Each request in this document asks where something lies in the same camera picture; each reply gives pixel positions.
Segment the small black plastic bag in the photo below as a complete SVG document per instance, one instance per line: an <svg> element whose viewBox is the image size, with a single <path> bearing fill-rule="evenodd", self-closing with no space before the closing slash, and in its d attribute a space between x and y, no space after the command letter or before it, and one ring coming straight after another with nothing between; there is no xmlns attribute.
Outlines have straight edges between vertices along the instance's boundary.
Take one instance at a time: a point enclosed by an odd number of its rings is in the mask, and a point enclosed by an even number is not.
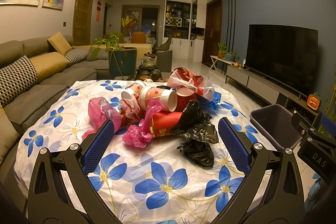
<svg viewBox="0 0 336 224"><path fill-rule="evenodd" d="M183 156L197 166L211 169L214 166L214 153L209 143L189 140L181 143L177 149Z"/></svg>

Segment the pink plastic bag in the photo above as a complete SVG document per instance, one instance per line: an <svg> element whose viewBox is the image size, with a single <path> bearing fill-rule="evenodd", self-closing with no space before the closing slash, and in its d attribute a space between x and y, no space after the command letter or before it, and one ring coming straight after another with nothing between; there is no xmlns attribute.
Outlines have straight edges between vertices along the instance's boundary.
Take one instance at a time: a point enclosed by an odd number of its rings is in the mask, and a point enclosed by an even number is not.
<svg viewBox="0 0 336 224"><path fill-rule="evenodd" d="M83 140L90 134L94 134L107 120L111 120L114 124L114 132L117 132L121 127L121 115L114 109L104 97L92 98L88 104L88 115L91 126L81 137Z"/></svg>

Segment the red white wrapper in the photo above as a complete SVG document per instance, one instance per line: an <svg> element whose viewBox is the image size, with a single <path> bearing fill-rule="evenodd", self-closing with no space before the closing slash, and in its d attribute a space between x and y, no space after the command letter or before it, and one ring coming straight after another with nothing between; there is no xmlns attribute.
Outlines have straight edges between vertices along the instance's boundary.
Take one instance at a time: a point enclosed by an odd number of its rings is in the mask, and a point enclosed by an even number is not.
<svg viewBox="0 0 336 224"><path fill-rule="evenodd" d="M144 113L136 98L122 99L120 108L121 127L139 122Z"/></svg>

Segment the red cylindrical package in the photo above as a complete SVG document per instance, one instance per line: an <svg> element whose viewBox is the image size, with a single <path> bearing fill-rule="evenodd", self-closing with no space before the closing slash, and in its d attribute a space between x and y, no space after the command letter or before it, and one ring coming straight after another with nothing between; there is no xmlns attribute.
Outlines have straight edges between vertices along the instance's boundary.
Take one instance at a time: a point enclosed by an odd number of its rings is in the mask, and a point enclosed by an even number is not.
<svg viewBox="0 0 336 224"><path fill-rule="evenodd" d="M179 122L182 112L161 111L150 119L150 132L154 138L170 135L170 130Z"/></svg>

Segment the orange white paper cup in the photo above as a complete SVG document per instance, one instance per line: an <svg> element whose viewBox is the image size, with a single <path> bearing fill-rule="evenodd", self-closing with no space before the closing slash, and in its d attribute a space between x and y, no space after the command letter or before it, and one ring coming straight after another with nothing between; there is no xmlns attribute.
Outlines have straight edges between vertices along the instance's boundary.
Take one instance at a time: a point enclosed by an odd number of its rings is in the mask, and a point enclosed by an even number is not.
<svg viewBox="0 0 336 224"><path fill-rule="evenodd" d="M163 111L173 112L177 108L177 93L170 89L146 86L139 94L139 105L143 110L147 108L150 98L163 104Z"/></svg>

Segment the red white plastic bag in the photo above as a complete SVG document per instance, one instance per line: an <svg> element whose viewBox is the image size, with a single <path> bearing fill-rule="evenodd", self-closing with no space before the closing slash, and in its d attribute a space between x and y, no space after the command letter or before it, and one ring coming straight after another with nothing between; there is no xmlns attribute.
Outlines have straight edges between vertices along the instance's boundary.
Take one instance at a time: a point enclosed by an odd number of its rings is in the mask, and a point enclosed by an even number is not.
<svg viewBox="0 0 336 224"><path fill-rule="evenodd" d="M213 100L215 93L212 83L206 76L196 75L183 67L177 67L171 72L167 86L169 88L188 88L208 101Z"/></svg>

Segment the red paper cup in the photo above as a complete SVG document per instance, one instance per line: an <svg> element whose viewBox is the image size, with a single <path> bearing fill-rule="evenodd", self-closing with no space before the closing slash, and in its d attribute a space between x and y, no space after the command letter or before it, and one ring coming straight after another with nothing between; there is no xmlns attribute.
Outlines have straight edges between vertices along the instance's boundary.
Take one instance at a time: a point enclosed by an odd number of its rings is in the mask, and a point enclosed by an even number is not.
<svg viewBox="0 0 336 224"><path fill-rule="evenodd" d="M178 100L175 111L177 112L182 112L190 100L197 99L196 93L189 88L179 88L176 90L176 94L178 96Z"/></svg>

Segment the dark plastic trash bin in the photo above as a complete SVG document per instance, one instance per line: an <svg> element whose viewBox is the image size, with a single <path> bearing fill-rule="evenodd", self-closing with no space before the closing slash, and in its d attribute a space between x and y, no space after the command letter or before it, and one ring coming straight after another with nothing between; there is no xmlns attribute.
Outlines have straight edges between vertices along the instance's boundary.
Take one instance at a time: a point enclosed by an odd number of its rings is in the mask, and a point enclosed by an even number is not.
<svg viewBox="0 0 336 224"><path fill-rule="evenodd" d="M294 149L302 136L291 125L293 114L278 104L250 112L250 122L278 151Z"/></svg>

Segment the orange speaker box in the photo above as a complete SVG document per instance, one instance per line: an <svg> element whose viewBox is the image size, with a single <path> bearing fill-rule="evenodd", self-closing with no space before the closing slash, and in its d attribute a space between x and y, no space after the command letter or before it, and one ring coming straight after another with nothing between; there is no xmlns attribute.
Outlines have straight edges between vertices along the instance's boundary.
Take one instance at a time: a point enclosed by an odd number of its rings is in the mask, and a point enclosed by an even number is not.
<svg viewBox="0 0 336 224"><path fill-rule="evenodd" d="M311 110L317 111L321 104L321 98L318 94L310 94L307 98L306 104Z"/></svg>

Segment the large black television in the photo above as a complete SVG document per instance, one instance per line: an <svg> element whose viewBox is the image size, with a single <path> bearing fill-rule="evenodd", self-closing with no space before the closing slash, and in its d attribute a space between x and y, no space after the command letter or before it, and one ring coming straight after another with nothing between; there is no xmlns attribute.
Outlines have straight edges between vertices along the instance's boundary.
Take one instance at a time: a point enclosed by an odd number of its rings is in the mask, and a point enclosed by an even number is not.
<svg viewBox="0 0 336 224"><path fill-rule="evenodd" d="M317 30L275 24L249 26L246 67L302 96L312 91L317 57Z"/></svg>

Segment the grey sectional sofa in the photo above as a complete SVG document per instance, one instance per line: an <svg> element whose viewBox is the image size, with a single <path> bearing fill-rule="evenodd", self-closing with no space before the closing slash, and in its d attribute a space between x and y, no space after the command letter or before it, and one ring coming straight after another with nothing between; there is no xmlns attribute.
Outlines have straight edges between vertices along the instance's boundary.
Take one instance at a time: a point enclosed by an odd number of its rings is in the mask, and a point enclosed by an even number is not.
<svg viewBox="0 0 336 224"><path fill-rule="evenodd" d="M27 56L37 71L37 83L13 102L1 106L1 162L12 153L23 133L46 114L76 82L108 78L108 58L88 57L91 46L75 46L73 37L63 35L72 49L65 56L47 41L48 37L1 43L1 68Z"/></svg>

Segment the white side table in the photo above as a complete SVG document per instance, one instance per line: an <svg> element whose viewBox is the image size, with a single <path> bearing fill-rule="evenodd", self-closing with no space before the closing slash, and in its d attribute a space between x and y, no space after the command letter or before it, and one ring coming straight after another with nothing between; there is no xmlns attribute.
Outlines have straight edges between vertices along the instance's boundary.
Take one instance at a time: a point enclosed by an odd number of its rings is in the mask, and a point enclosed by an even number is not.
<svg viewBox="0 0 336 224"><path fill-rule="evenodd" d="M209 70L216 70L217 69L217 62L223 63L223 64L227 64L227 65L233 65L235 62L234 61L228 61L226 59L221 59L217 56L210 56L211 61L212 61L212 65L210 66Z"/></svg>

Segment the potted plant on table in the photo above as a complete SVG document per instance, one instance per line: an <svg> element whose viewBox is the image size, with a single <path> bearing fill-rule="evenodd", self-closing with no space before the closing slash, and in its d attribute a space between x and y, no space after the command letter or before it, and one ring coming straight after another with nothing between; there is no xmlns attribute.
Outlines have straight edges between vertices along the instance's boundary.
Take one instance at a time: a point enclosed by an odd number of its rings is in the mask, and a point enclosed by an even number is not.
<svg viewBox="0 0 336 224"><path fill-rule="evenodd" d="M227 52L227 46L224 43L218 43L218 47L218 58L223 59Z"/></svg>

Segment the yellow cushion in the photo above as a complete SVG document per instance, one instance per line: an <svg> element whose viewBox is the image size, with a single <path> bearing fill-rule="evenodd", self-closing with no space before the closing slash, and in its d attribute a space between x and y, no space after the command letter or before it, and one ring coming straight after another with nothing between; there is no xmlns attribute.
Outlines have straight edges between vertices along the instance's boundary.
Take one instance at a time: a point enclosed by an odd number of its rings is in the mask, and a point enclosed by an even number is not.
<svg viewBox="0 0 336 224"><path fill-rule="evenodd" d="M54 47L54 49L65 56L67 52L72 49L72 46L67 42L66 38L59 31L56 34L50 36L47 41Z"/></svg>

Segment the glass teapot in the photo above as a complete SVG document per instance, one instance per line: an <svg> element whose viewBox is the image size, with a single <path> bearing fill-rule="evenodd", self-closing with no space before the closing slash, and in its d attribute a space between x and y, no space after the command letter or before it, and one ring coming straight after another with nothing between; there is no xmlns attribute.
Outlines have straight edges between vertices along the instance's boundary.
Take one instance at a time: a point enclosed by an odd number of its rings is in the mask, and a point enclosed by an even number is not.
<svg viewBox="0 0 336 224"><path fill-rule="evenodd" d="M146 68L155 67L157 65L157 56L152 53L145 53L141 59L141 65Z"/></svg>

